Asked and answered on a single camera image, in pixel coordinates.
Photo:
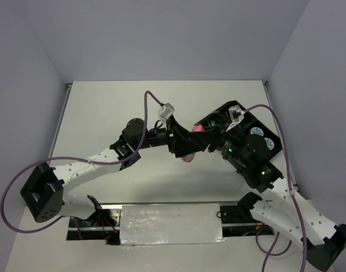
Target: wall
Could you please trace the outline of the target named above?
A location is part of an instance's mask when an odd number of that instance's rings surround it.
[[[0,0],[0,199],[13,175],[48,155],[65,93],[44,48],[14,8]],[[21,186],[7,198],[7,216],[15,226],[24,209]],[[0,271],[14,239],[0,216]]]
[[[311,0],[268,84],[302,192],[346,223],[346,0]],[[335,263],[346,271],[346,250]]]
[[[65,82],[268,79],[309,0],[24,0]]]

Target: white round label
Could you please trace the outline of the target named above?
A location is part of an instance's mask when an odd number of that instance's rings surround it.
[[[252,129],[250,129],[250,134],[257,134],[260,136],[264,136],[263,130],[257,126],[254,126]]]
[[[270,138],[264,138],[266,141],[266,146],[270,149],[273,150],[275,147],[274,141],[271,140]]]

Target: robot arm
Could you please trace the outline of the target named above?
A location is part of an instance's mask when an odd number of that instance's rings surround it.
[[[142,148],[168,145],[176,158],[205,150],[220,151],[223,159],[236,168],[251,188],[272,200],[268,204],[258,194],[248,193],[238,203],[240,212],[273,227],[302,248],[302,230],[291,200],[295,195],[307,231],[307,260],[319,270],[327,271],[346,246],[346,225],[337,225],[327,219],[295,190],[289,192],[287,180],[270,162],[281,151],[279,137],[251,113],[246,113],[244,118],[237,114],[242,110],[244,108],[237,101],[228,102],[197,123],[203,131],[190,132],[178,124],[172,115],[172,106],[166,104],[159,113],[166,129],[155,127],[149,130]],[[91,163],[115,162],[131,156],[142,137],[143,123],[138,118],[130,120],[119,140],[89,157],[88,163],[57,167],[47,163],[38,165],[21,190],[35,221],[45,222],[55,215],[64,215],[79,217],[91,225],[101,222],[101,218],[108,218],[115,226],[109,211],[103,210],[93,196],[79,199],[70,192],[97,177],[128,168],[139,160],[137,153],[121,164]]]

